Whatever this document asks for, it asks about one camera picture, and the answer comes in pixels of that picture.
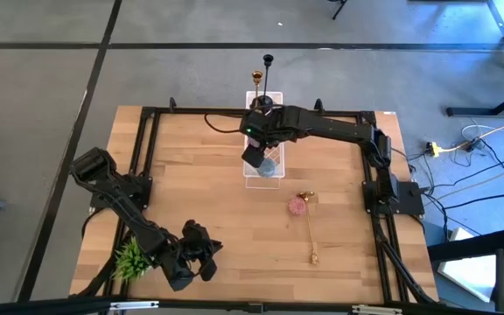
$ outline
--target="gray floor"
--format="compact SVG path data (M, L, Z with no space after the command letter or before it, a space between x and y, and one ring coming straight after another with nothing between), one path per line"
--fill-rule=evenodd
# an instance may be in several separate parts
M100 41L112 3L0 0L0 40ZM501 37L480 2L350 0L333 22L334 8L314 0L125 0L112 40L495 44ZM446 117L446 107L492 107L504 100L504 52L109 51L78 154L106 145L118 105L165 106L173 96L185 107L240 107L244 92L253 87L250 73L262 67L265 53L276 58L270 89L282 91L286 103L310 107L321 98L328 109L395 111L409 154L421 152L427 141L448 147L462 140L461 128L473 122ZM0 302L13 297L94 58L95 51L0 51L0 197L9 202L0 211ZM504 120L477 123L500 126ZM488 142L503 159L504 133ZM474 153L468 168L450 158L429 160L436 183L495 163L486 151ZM458 155L460 163L464 158ZM423 160L413 164L414 178L428 185ZM451 190L437 189L436 196ZM504 193L504 177L444 203L497 193ZM67 184L36 299L67 295L88 200L87 193ZM500 230L504 199L453 209L449 215L481 233ZM425 220L442 224L432 206Z

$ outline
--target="pink object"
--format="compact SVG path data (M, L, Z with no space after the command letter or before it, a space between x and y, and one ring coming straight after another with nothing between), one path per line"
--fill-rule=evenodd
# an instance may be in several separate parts
M306 214L306 201L301 197L295 196L289 201L289 212L296 216Z

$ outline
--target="wooden tabletop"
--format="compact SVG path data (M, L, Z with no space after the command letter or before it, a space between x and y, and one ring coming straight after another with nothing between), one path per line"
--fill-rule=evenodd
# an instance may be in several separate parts
M121 106L108 142L118 171L128 170L141 107ZM377 126L403 151L396 114L376 112ZM219 129L238 127L239 120L210 115ZM149 128L143 141L146 144ZM358 145L308 137L285 143L285 178L277 190L245 188L242 176L243 135L209 129L203 115L161 115L151 176L149 208L144 215L181 236L189 219L223 243L215 255L213 280L196 277L174 292L162 270L147 272L129 287L131 298L192 300L364 303L382 302L369 216L364 211L364 179ZM141 154L144 162L146 146ZM410 180L405 158L393 153L392 171ZM287 202L296 193L313 191L309 201L318 266L309 264L310 243L305 217L291 217ZM87 225L71 293L84 289L110 256L117 217L111 210ZM402 260L425 292L437 291L421 226L396 215ZM396 279L388 262L393 297Z

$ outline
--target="black knob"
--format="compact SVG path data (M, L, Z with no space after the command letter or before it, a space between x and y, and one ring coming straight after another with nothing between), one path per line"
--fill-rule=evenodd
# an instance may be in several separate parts
M263 65L266 67L271 66L271 61L273 61L273 56L270 54L263 55Z

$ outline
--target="green plant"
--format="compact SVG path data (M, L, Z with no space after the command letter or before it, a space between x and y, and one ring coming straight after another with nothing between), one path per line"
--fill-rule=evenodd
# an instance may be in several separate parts
M115 271L112 276L115 279L131 282L141 277L149 267L134 236L123 245L122 250L116 251Z

